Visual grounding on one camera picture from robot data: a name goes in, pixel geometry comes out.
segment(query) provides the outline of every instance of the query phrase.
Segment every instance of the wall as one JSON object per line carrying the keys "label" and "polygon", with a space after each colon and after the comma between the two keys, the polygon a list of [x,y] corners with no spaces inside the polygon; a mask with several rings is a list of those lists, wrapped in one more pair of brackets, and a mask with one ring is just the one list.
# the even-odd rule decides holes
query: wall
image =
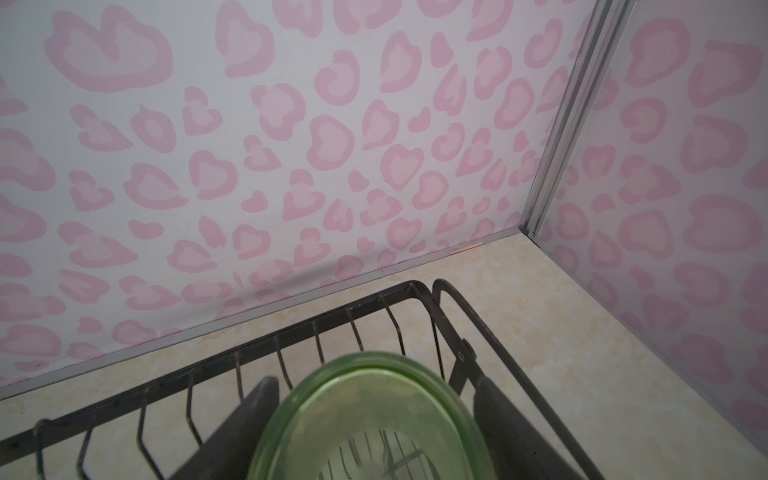
{"label": "wall", "polygon": [[766,18],[638,2],[538,237],[764,447]]}
{"label": "wall", "polygon": [[514,227],[593,2],[0,5],[1,386]]}

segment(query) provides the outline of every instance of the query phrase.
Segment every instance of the metal wire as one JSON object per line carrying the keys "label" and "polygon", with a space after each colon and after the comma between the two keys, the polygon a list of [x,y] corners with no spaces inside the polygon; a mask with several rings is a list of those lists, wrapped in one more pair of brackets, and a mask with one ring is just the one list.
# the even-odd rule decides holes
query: metal wire
{"label": "metal wire", "polygon": [[149,393],[149,389],[144,391],[144,396],[141,400],[141,412],[139,413],[139,428],[136,431],[136,445],[139,447],[139,451],[141,452],[141,455],[144,457],[144,460],[147,461],[149,464],[149,468],[152,469],[152,472],[154,473],[154,476],[159,478],[160,480],[165,480],[165,477],[163,477],[163,474],[160,472],[160,469],[157,467],[157,464],[152,459],[152,455],[149,454],[149,451],[147,450],[147,447],[144,446],[144,439],[142,436],[144,435],[144,418],[147,416],[147,394]]}
{"label": "metal wire", "polygon": [[293,390],[293,384],[288,378],[288,370],[286,370],[286,363],[283,361],[283,354],[280,352],[280,337],[275,336],[275,352],[277,353],[277,359],[280,361],[280,369],[283,370],[283,379],[285,379],[288,385],[288,390]]}
{"label": "metal wire", "polygon": [[94,416],[93,416],[93,419],[91,420],[91,427],[85,433],[85,437],[83,438],[83,444],[80,446],[80,453],[78,454],[78,462],[74,465],[74,469],[77,471],[78,477],[80,477],[81,480],[90,480],[88,475],[85,473],[83,464],[85,463],[85,453],[88,450],[88,444],[91,443],[91,434],[94,431],[93,425],[95,425],[96,423],[97,414],[98,414],[98,409],[94,409]]}
{"label": "metal wire", "polygon": [[235,352],[235,374],[237,375],[237,395],[243,401],[243,374],[240,372],[240,351]]}
{"label": "metal wire", "polygon": [[357,339],[357,346],[360,347],[360,351],[363,351],[362,340],[360,340],[360,334],[357,333],[357,327],[355,326],[355,319],[352,318],[352,310],[346,309],[346,316],[349,318],[349,324],[352,325],[352,331],[355,333]]}
{"label": "metal wire", "polygon": [[197,433],[197,428],[194,426],[194,420],[192,420],[192,387],[194,386],[194,370],[190,372],[189,383],[187,384],[187,411],[185,416],[187,418],[187,425],[192,431],[192,436],[197,442],[197,446],[203,445],[203,439],[200,438],[200,434]]}
{"label": "metal wire", "polygon": [[317,332],[317,322],[312,321],[312,331],[315,333],[315,343],[317,344],[317,355],[320,357],[320,365],[326,364],[326,359],[323,356],[323,347],[320,345],[320,334]]}
{"label": "metal wire", "polygon": [[38,420],[38,422],[35,423],[35,427],[32,429],[32,432],[35,436],[35,445],[37,447],[35,451],[35,468],[37,470],[39,480],[45,480],[45,469],[43,467],[43,447],[42,440],[40,440],[40,438],[42,437],[42,428],[47,422],[49,422],[48,419]]}
{"label": "metal wire", "polygon": [[397,331],[397,340],[400,341],[400,352],[402,353],[403,356],[406,356],[406,345],[405,343],[402,342],[402,333],[400,333],[400,325],[397,324],[397,320],[395,320],[395,316],[392,314],[392,311],[389,309],[389,304],[387,304],[383,295],[379,295],[379,300],[381,300],[381,303],[384,304],[384,308],[386,308],[386,312],[389,314],[389,318],[392,320],[392,324],[395,326],[395,330]]}

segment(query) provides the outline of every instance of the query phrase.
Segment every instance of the green glass bowl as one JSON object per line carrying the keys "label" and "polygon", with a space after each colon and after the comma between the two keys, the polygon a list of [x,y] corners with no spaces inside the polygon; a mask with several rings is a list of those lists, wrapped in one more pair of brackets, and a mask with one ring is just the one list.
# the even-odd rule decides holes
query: green glass bowl
{"label": "green glass bowl", "polygon": [[304,379],[267,424],[249,480],[495,479],[482,434],[438,376],[354,353]]}

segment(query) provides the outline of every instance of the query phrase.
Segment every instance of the black metal dish rack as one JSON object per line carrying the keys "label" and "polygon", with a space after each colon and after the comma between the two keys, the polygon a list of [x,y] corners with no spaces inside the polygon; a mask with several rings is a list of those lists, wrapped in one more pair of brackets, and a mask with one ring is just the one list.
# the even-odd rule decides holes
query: black metal dish rack
{"label": "black metal dish rack", "polygon": [[[279,397],[276,392],[277,382],[270,377],[260,382],[248,396],[244,396],[240,367],[276,353],[280,362],[282,377],[289,389],[292,389],[293,384],[283,361],[281,349],[314,337],[320,362],[325,363],[320,335],[348,323],[352,327],[360,351],[363,351],[364,347],[355,320],[379,310],[385,310],[388,313],[393,328],[397,332],[400,352],[405,355],[406,348],[400,327],[390,306],[403,300],[416,299],[421,302],[431,319],[441,377],[445,379],[438,332],[442,334],[445,343],[455,356],[455,363],[449,373],[448,384],[458,394],[461,394],[467,381],[475,387],[475,420],[488,444],[498,477],[500,479],[580,478],[536,432],[525,417],[501,394],[493,381],[485,376],[475,361],[476,355],[472,346],[466,339],[459,336],[440,307],[442,292],[450,295],[477,327],[499,359],[560,437],[584,474],[590,480],[602,479],[603,476],[597,467],[528,376],[525,375],[466,299],[445,280],[436,280],[432,285],[432,292],[424,283],[419,281],[400,283],[233,347],[58,419],[42,419],[35,424],[33,429],[18,433],[0,442],[0,466],[27,455],[35,455],[38,478],[45,479],[44,450],[51,445],[85,432],[75,468],[79,478],[90,480],[85,471],[85,457],[93,430],[120,416],[140,410],[136,434],[137,447],[154,474],[160,479],[165,478],[144,445],[143,432],[147,406],[187,390],[187,424],[200,448],[187,464],[182,466],[171,478],[244,478],[243,473],[250,463],[250,456],[253,454],[263,427],[279,402]],[[193,387],[232,369],[237,375],[237,392],[241,404],[224,424],[204,442],[191,415]],[[217,462],[227,461],[231,465],[215,465]],[[194,476],[189,476],[188,472],[194,472]]]}

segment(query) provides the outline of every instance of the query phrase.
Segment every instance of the pink heart-shaped spot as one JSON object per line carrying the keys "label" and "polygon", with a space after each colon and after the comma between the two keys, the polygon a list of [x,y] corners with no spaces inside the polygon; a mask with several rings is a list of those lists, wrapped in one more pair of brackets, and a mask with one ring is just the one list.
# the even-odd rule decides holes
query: pink heart-shaped spot
{"label": "pink heart-shaped spot", "polygon": [[419,210],[432,208],[448,193],[448,180],[438,171],[431,170],[419,177],[419,190],[413,196],[413,206]]}
{"label": "pink heart-shaped spot", "polygon": [[504,161],[499,158],[483,175],[480,180],[480,188],[490,190],[491,192],[497,191],[504,184],[504,180],[507,177],[507,166]]}
{"label": "pink heart-shaped spot", "polygon": [[175,305],[181,298],[160,285],[150,285],[139,276],[124,276],[118,283],[120,289],[131,296],[125,305],[131,310],[157,310]]}
{"label": "pink heart-shaped spot", "polygon": [[198,87],[184,90],[187,106],[181,111],[184,121],[184,133],[187,135],[205,135],[215,131],[223,123],[218,110],[208,108],[208,97]]}
{"label": "pink heart-shaped spot", "polygon": [[323,6],[320,0],[273,0],[272,9],[281,27],[295,28],[309,38],[320,35],[323,28]]}
{"label": "pink heart-shaped spot", "polygon": [[[13,3],[16,0],[6,0],[6,2],[8,1]],[[20,114],[27,110],[28,108],[24,102],[16,99],[11,94],[11,92],[8,91],[5,85],[5,80],[3,80],[2,76],[0,76],[0,117],[4,117],[5,115]]]}
{"label": "pink heart-shaped spot", "polygon": [[394,219],[386,229],[389,245],[397,250],[404,250],[422,231],[422,221],[408,221],[405,218]]}
{"label": "pink heart-shaped spot", "polygon": [[200,235],[211,248],[218,248],[227,245],[227,238],[221,230],[221,226],[213,218],[202,216],[197,221],[197,229]]}
{"label": "pink heart-shaped spot", "polygon": [[400,116],[390,111],[383,101],[376,99],[362,116],[363,150],[389,145],[395,140]]}
{"label": "pink heart-shaped spot", "polygon": [[438,84],[432,104],[435,110],[455,117],[462,112],[466,98],[467,78],[458,69],[458,64],[453,64]]}
{"label": "pink heart-shaped spot", "polygon": [[688,78],[688,98],[696,108],[749,91],[760,76],[763,54],[757,45],[709,40]]}
{"label": "pink heart-shaped spot", "polygon": [[453,59],[453,49],[448,45],[445,34],[441,31],[432,36],[429,42],[429,60],[435,68],[443,68]]}
{"label": "pink heart-shaped spot", "polygon": [[218,160],[208,150],[195,152],[190,158],[192,184],[200,190],[197,198],[213,200],[232,193],[237,186],[237,168],[234,164]]}
{"label": "pink heart-shaped spot", "polygon": [[131,118],[131,128],[154,151],[169,154],[176,148],[176,129],[162,112],[139,105],[139,112]]}
{"label": "pink heart-shaped spot", "polygon": [[365,253],[371,250],[375,246],[376,246],[375,243],[373,243],[371,240],[368,240],[365,237],[360,237],[359,239],[357,239],[357,250],[359,250],[360,253]]}
{"label": "pink heart-shaped spot", "polygon": [[574,252],[573,249],[557,245],[552,251],[552,258],[571,275],[575,275],[578,271],[578,253]]}
{"label": "pink heart-shaped spot", "polygon": [[336,26],[347,35],[354,35],[364,28],[376,29],[389,22],[400,12],[402,0],[390,2],[352,2],[335,0],[333,17]]}
{"label": "pink heart-shaped spot", "polygon": [[139,345],[157,338],[157,332],[136,320],[123,320],[112,329],[112,339],[123,345]]}
{"label": "pink heart-shaped spot", "polygon": [[128,221],[128,229],[134,237],[140,240],[152,240],[163,234],[165,229],[159,223],[142,223],[138,220]]}
{"label": "pink heart-shaped spot", "polygon": [[504,29],[512,13],[512,0],[475,0],[467,41],[490,38]]}
{"label": "pink heart-shaped spot", "polygon": [[522,152],[528,146],[528,136],[524,131],[519,131],[515,135],[515,142],[512,144],[512,150],[517,154]]}
{"label": "pink heart-shaped spot", "polygon": [[544,33],[537,33],[525,46],[523,62],[529,68],[537,69],[547,66],[554,57],[563,38],[563,22],[553,18],[544,26]]}
{"label": "pink heart-shaped spot", "polygon": [[258,85],[250,91],[250,98],[259,108],[259,125],[274,140],[290,140],[293,128],[306,115],[304,97],[288,84]]}
{"label": "pink heart-shaped spot", "polygon": [[483,197],[482,200],[480,200],[478,203],[475,204],[474,207],[472,207],[472,213],[474,213],[475,215],[482,215],[490,206],[491,206],[491,198]]}
{"label": "pink heart-shaped spot", "polygon": [[334,276],[340,282],[358,276],[361,274],[363,262],[353,255],[343,255],[336,262],[336,273]]}
{"label": "pink heart-shaped spot", "polygon": [[237,315],[245,311],[245,303],[239,298],[230,298],[224,302],[224,308],[216,314],[216,320],[225,319],[228,316]]}
{"label": "pink heart-shaped spot", "polygon": [[252,285],[266,286],[269,283],[278,283],[293,273],[293,267],[285,260],[271,260],[262,263],[259,268],[248,276]]}
{"label": "pink heart-shaped spot", "polygon": [[240,204],[240,208],[249,214],[258,214],[259,212],[265,211],[269,205],[270,202],[266,199],[266,195],[256,190],[251,194],[249,199],[243,200],[243,203]]}
{"label": "pink heart-shaped spot", "polygon": [[618,268],[621,266],[621,247],[601,231],[594,233],[589,244],[589,261],[595,268]]}
{"label": "pink heart-shaped spot", "polygon": [[48,362],[45,360],[33,360],[31,362],[14,362],[13,366],[22,372],[37,372],[48,368]]}
{"label": "pink heart-shaped spot", "polygon": [[589,221],[581,208],[574,204],[558,206],[558,224],[554,231],[565,240],[580,240],[589,234]]}
{"label": "pink heart-shaped spot", "polygon": [[311,191],[315,184],[312,174],[306,170],[294,170],[290,174],[290,189],[283,197],[283,220],[295,220],[314,214],[326,203],[326,196]]}
{"label": "pink heart-shaped spot", "polygon": [[649,328],[665,332],[684,327],[690,319],[688,309],[684,305],[658,295],[646,295],[643,298],[643,315]]}
{"label": "pink heart-shaped spot", "polygon": [[592,201],[590,208],[596,214],[602,214],[605,211],[613,210],[616,207],[616,203],[613,198],[610,198],[606,194],[597,195]]}
{"label": "pink heart-shaped spot", "polygon": [[597,180],[608,175],[616,160],[616,147],[613,145],[589,145],[581,154],[581,168],[589,180]]}
{"label": "pink heart-shaped spot", "polygon": [[382,93],[395,93],[413,85],[422,66],[422,52],[408,41],[408,35],[396,31],[389,37],[381,60]]}
{"label": "pink heart-shaped spot", "polygon": [[272,239],[269,232],[256,230],[244,223],[238,225],[232,233],[232,246],[240,260],[258,257],[270,248],[271,243]]}
{"label": "pink heart-shaped spot", "polygon": [[493,151],[486,148],[491,143],[491,130],[481,128],[472,137],[472,146],[464,150],[461,161],[456,168],[456,177],[473,174],[491,163]]}
{"label": "pink heart-shaped spot", "polygon": [[599,300],[611,310],[619,306],[619,294],[613,283],[598,272],[592,273],[592,278],[587,283],[587,290],[592,292]]}
{"label": "pink heart-shaped spot", "polygon": [[667,105],[659,98],[643,97],[627,104],[619,114],[621,125],[632,133],[635,144],[647,144],[661,134],[667,123]]}
{"label": "pink heart-shaped spot", "polygon": [[78,212],[99,210],[114,201],[112,190],[99,187],[96,180],[82,170],[71,171],[69,181],[72,182],[69,196],[72,197],[74,208]]}
{"label": "pink heart-shaped spot", "polygon": [[749,190],[768,188],[768,157],[754,164],[744,174],[741,184]]}
{"label": "pink heart-shaped spot", "polygon": [[693,219],[683,242],[709,253],[746,252],[763,240],[763,223],[747,203],[727,195],[703,195],[688,207]]}
{"label": "pink heart-shaped spot", "polygon": [[687,335],[670,348],[670,356],[694,375],[708,382],[727,385],[733,382],[733,370],[726,363],[723,344],[705,335]]}
{"label": "pink heart-shaped spot", "polygon": [[31,210],[16,207],[0,194],[0,241],[24,243],[45,235],[48,227],[43,217]]}
{"label": "pink heart-shaped spot", "polygon": [[362,192],[368,187],[368,184],[371,183],[370,180],[365,178],[357,170],[352,170],[349,172],[349,176],[346,178],[346,181],[349,183],[349,188],[351,188],[353,192]]}
{"label": "pink heart-shaped spot", "polygon": [[354,223],[355,217],[352,209],[338,198],[328,207],[328,211],[323,217],[323,228],[329,231],[338,230],[347,233],[352,229]]}
{"label": "pink heart-shaped spot", "polygon": [[504,47],[483,48],[477,60],[475,96],[488,100],[512,71],[512,54]]}
{"label": "pink heart-shaped spot", "polygon": [[168,255],[167,260],[169,265],[184,273],[205,272],[219,266],[210,259],[208,250],[190,240],[177,241],[174,244],[174,251]]}
{"label": "pink heart-shaped spot", "polygon": [[67,356],[75,360],[91,360],[104,355],[98,347],[86,342],[73,342],[69,344]]}
{"label": "pink heart-shaped spot", "polygon": [[637,265],[630,266],[629,274],[637,283],[637,288],[639,288],[643,292],[647,292],[654,286],[654,284],[656,284],[656,279],[654,278],[654,276],[651,275],[647,270],[645,270],[641,266],[637,266]]}
{"label": "pink heart-shaped spot", "polygon": [[0,321],[23,322],[45,315],[58,315],[67,306],[55,296],[36,296],[17,283],[0,285]]}
{"label": "pink heart-shaped spot", "polygon": [[75,105],[69,109],[69,114],[79,127],[85,129],[78,135],[78,140],[89,150],[113,152],[134,146],[114,124],[99,120],[85,105]]}
{"label": "pink heart-shaped spot", "polygon": [[316,228],[305,228],[299,235],[301,243],[293,249],[293,266],[307,266],[321,261],[331,253],[328,243],[320,243],[320,231]]}
{"label": "pink heart-shaped spot", "polygon": [[75,265],[106,268],[139,260],[139,256],[122,243],[99,235],[82,223],[64,222],[58,227],[58,235],[67,244],[79,247],[69,254],[69,260]]}
{"label": "pink heart-shaped spot", "polygon": [[667,168],[649,164],[642,155],[630,155],[621,164],[624,186],[619,189],[619,198],[626,204],[642,200],[663,200],[683,190],[680,181]]}
{"label": "pink heart-shaped spot", "polygon": [[349,50],[337,50],[330,67],[321,68],[315,77],[315,91],[331,105],[346,105],[360,88],[360,66]]}
{"label": "pink heart-shaped spot", "polygon": [[664,212],[658,209],[631,214],[619,224],[618,239],[632,253],[645,252],[666,260],[674,252],[674,238]]}
{"label": "pink heart-shaped spot", "polygon": [[560,105],[567,86],[568,67],[562,65],[552,73],[552,76],[544,85],[544,90],[541,92],[541,101],[538,107],[536,107],[536,113],[550,111]]}
{"label": "pink heart-shaped spot", "polygon": [[54,13],[53,35],[43,49],[62,75],[88,91],[151,87],[166,81],[174,69],[162,32],[117,5],[104,10],[100,31],[74,13]]}
{"label": "pink heart-shaped spot", "polygon": [[478,222],[475,226],[475,231],[469,237],[470,240],[477,240],[483,238],[496,231],[496,224],[490,218],[484,218]]}
{"label": "pink heart-shaped spot", "polygon": [[[190,283],[184,287],[183,290],[181,290],[181,298],[184,299],[184,302],[190,304],[209,303],[216,299],[226,299],[227,297],[231,296],[232,293],[234,293],[234,290],[232,289],[232,286],[227,282],[198,280],[196,282]],[[163,331],[161,334],[161,336],[166,335],[170,335],[167,330]]]}
{"label": "pink heart-shaped spot", "polygon": [[75,302],[96,303],[109,292],[109,283],[87,273],[59,270],[58,288]]}
{"label": "pink heart-shaped spot", "polygon": [[749,147],[749,135],[732,121],[710,115],[694,118],[694,128],[683,140],[680,162],[687,172],[701,174],[710,168],[738,164]]}
{"label": "pink heart-shaped spot", "polygon": [[679,18],[655,18],[637,30],[630,41],[632,62],[624,81],[635,88],[667,77],[690,54],[690,33]]}
{"label": "pink heart-shaped spot", "polygon": [[432,142],[432,156],[437,161],[451,161],[462,151],[464,145],[464,125],[450,124],[448,133],[440,135]]}
{"label": "pink heart-shaped spot", "polygon": [[377,222],[384,222],[395,217],[402,211],[402,204],[395,197],[376,189],[368,192],[368,208],[360,213],[360,223],[373,227]]}
{"label": "pink heart-shaped spot", "polygon": [[275,58],[275,38],[266,25],[250,19],[245,8],[227,0],[216,14],[216,48],[224,56],[228,78],[248,77],[267,70]]}
{"label": "pink heart-shaped spot", "polygon": [[283,166],[271,148],[265,148],[256,135],[248,135],[243,141],[245,151],[245,168],[256,172],[276,170]]}
{"label": "pink heart-shaped spot", "polygon": [[179,187],[168,174],[149,164],[131,165],[131,179],[123,190],[131,200],[152,210],[183,207],[189,201],[179,195]]}
{"label": "pink heart-shaped spot", "polygon": [[[365,118],[362,125],[365,131]],[[310,135],[312,145],[306,152],[306,159],[317,170],[326,171],[341,167],[355,149],[355,135],[346,125],[330,115],[314,117],[310,121]]]}
{"label": "pink heart-shaped spot", "polygon": [[672,277],[687,290],[683,298],[691,305],[717,308],[730,295],[730,280],[718,269],[697,262],[680,262],[672,270]]}
{"label": "pink heart-shaped spot", "polygon": [[429,108],[424,107],[422,108],[421,113],[416,115],[414,118],[411,118],[408,120],[408,130],[410,130],[414,134],[420,134],[427,128],[429,128],[429,123],[432,121],[432,118],[429,114]]}
{"label": "pink heart-shaped spot", "polygon": [[101,322],[92,316],[83,316],[78,321],[78,333],[96,333],[103,328]]}
{"label": "pink heart-shaped spot", "polygon": [[57,356],[61,339],[51,330],[37,325],[15,325],[0,338],[0,352],[30,356]]}
{"label": "pink heart-shaped spot", "polygon": [[400,144],[392,145],[382,156],[382,177],[390,187],[400,192],[416,176],[423,163],[424,152],[421,148],[408,150]]}
{"label": "pink heart-shaped spot", "polygon": [[493,117],[493,124],[499,130],[517,127],[530,113],[533,102],[531,83],[525,78],[516,78],[507,85],[502,105]]}
{"label": "pink heart-shaped spot", "polygon": [[616,97],[618,95],[619,95],[619,82],[615,81],[611,77],[611,70],[609,69],[605,74],[603,83],[600,85],[600,90],[598,90],[598,96],[594,99],[594,103],[592,104],[592,110],[600,111],[610,107],[611,104],[614,103],[614,100],[616,100]]}
{"label": "pink heart-shaped spot", "polygon": [[0,255],[0,275],[21,277],[32,275],[32,267],[15,253],[3,253]]}
{"label": "pink heart-shaped spot", "polygon": [[376,266],[381,270],[382,268],[394,265],[395,260],[397,260],[397,253],[391,251],[389,248],[385,248],[376,258]]}
{"label": "pink heart-shaped spot", "polygon": [[464,221],[467,220],[468,214],[465,211],[462,211],[463,209],[464,197],[453,197],[451,201],[448,202],[447,211],[443,215],[440,215],[440,218],[438,219],[435,234],[453,230],[464,223]]}

